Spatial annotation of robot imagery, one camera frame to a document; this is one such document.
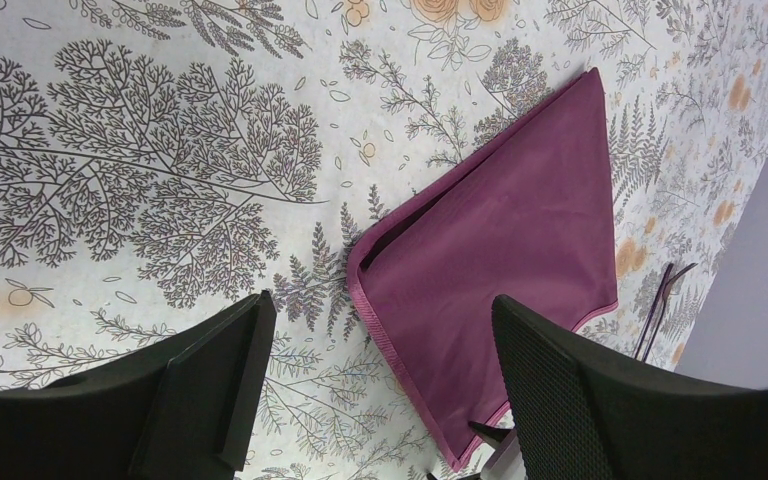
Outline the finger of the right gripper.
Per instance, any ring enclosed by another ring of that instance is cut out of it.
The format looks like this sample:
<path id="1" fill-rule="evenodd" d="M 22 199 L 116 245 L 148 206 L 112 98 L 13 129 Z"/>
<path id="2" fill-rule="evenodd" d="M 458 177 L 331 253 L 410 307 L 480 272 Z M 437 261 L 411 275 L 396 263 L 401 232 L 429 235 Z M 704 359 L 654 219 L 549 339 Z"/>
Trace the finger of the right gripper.
<path id="1" fill-rule="evenodd" d="M 505 439 L 514 432 L 513 429 L 497 428 L 475 421 L 469 421 L 468 427 L 482 442 L 491 446 L 494 450 L 498 450 Z"/>

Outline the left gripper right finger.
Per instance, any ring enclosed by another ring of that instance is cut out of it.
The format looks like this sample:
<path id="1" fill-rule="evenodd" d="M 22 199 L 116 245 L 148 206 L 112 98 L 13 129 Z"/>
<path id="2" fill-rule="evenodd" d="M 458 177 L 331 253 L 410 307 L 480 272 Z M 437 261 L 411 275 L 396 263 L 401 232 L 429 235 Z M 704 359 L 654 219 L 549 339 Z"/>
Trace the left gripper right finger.
<path id="1" fill-rule="evenodd" d="M 500 295 L 492 331 L 529 479 L 768 479 L 768 389 L 663 370 Z"/>

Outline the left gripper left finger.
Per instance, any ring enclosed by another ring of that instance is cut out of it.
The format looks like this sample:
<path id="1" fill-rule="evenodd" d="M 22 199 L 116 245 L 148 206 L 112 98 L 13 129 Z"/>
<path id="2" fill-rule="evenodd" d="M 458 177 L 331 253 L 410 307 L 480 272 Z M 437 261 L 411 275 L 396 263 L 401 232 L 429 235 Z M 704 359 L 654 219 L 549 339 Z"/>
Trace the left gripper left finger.
<path id="1" fill-rule="evenodd" d="M 0 479 L 231 479 L 274 338 L 271 295 L 38 389 L 0 391 Z"/>

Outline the purple cloth napkin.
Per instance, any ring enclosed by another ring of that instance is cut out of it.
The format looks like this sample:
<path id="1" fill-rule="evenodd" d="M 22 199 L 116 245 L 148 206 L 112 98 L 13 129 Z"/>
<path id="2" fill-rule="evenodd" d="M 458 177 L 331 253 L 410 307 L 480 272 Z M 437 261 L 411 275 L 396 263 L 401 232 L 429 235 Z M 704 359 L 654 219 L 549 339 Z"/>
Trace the purple cloth napkin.
<path id="1" fill-rule="evenodd" d="M 575 331 L 618 303 L 605 93 L 591 69 L 368 229 L 347 287 L 453 470 L 508 410 L 492 335 L 510 296 Z"/>

